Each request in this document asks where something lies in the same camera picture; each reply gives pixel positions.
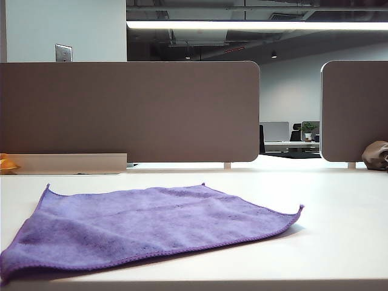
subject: desk surface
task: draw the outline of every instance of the desk surface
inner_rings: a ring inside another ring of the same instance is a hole
[[[160,164],[140,164],[119,175],[2,176],[1,250],[32,214],[47,183],[53,191],[71,195],[206,182],[280,212],[306,207],[294,226],[273,239],[94,273],[20,279],[4,291],[388,290],[387,173],[349,170],[346,163],[323,159],[263,155],[251,163],[233,163],[231,170],[222,170],[221,163],[150,169],[156,166]]]
[[[265,141],[266,146],[319,146],[318,142],[305,142],[305,141]]]

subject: potted plant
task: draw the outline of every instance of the potted plant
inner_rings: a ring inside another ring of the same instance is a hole
[[[299,129],[304,133],[305,141],[311,141],[311,132],[316,129],[318,126],[315,124],[312,124],[311,122],[305,122],[302,127]]]

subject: brown bag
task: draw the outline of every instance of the brown bag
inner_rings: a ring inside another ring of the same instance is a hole
[[[375,141],[368,145],[362,159],[369,170],[388,170],[388,142]]]

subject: ceiling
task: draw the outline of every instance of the ceiling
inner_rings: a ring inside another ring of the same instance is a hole
[[[127,20],[380,22],[388,21],[388,0],[127,0]],[[388,33],[127,29],[130,61],[237,60],[244,51],[261,52],[265,63],[274,49],[284,59],[381,41]]]

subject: white wall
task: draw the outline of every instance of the white wall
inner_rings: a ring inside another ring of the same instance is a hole
[[[125,0],[7,0],[8,62],[55,61],[55,44],[74,61],[126,61]]]
[[[321,67],[333,60],[388,60],[388,43],[338,50],[260,66],[260,121],[320,119]]]

